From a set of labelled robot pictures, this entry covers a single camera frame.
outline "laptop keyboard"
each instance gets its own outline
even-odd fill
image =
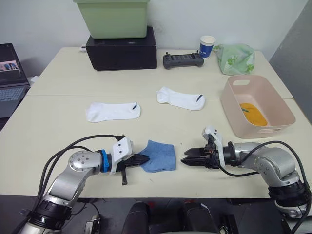
[[[0,102],[18,100],[23,90],[24,90],[24,87],[0,89]]]

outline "gray wall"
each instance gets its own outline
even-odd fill
[[[312,0],[302,10],[270,64],[312,123]]]
[[[246,43],[270,59],[307,0],[151,0],[148,24],[159,48],[195,49],[202,35]],[[0,0],[0,43],[12,42],[27,76],[40,75],[64,46],[89,31],[72,0]]]

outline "table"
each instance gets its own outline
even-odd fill
[[[98,72],[93,69],[86,53],[80,52],[76,47],[64,47],[43,71],[29,94],[154,98],[156,90],[167,86],[181,93],[201,93],[206,98],[221,96],[229,76],[221,73],[215,53],[205,58],[201,68],[181,67],[166,70],[162,65],[162,56],[166,51],[172,55],[194,52],[158,50],[157,69]],[[260,51],[255,52],[253,74],[267,78],[282,98],[292,98]]]
[[[137,101],[140,118],[89,123],[84,110],[93,101],[121,103]],[[292,99],[285,99],[296,117],[296,123],[276,137],[240,139],[236,137],[224,115],[219,98],[207,98],[201,111],[189,111],[153,98],[125,96],[27,95],[4,129],[0,132],[0,194],[35,195],[39,177],[47,159],[71,142],[94,134],[125,134],[134,143],[135,152],[144,149],[149,139],[173,144],[177,158],[176,171],[147,173],[142,168],[127,169],[128,185],[122,186],[121,175],[91,176],[83,197],[268,197],[268,186],[259,175],[233,178],[220,170],[189,167],[180,162],[183,152],[203,147],[202,129],[211,124],[223,135],[223,143],[265,142],[278,139],[290,144],[299,154],[312,183],[310,144],[312,126]],[[111,149],[113,139],[92,139],[82,145],[92,150]],[[51,181],[63,171],[72,150],[57,163]],[[234,173],[248,170],[231,168]]]

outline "remote controller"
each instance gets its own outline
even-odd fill
[[[172,67],[197,66],[201,67],[204,64],[204,59],[196,53],[188,55],[170,55],[168,52],[163,57],[163,64],[166,69]]]

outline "blue paper cup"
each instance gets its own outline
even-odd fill
[[[209,57],[213,46],[215,43],[215,38],[212,36],[202,36],[200,38],[200,48],[199,48],[199,54],[203,58]]]

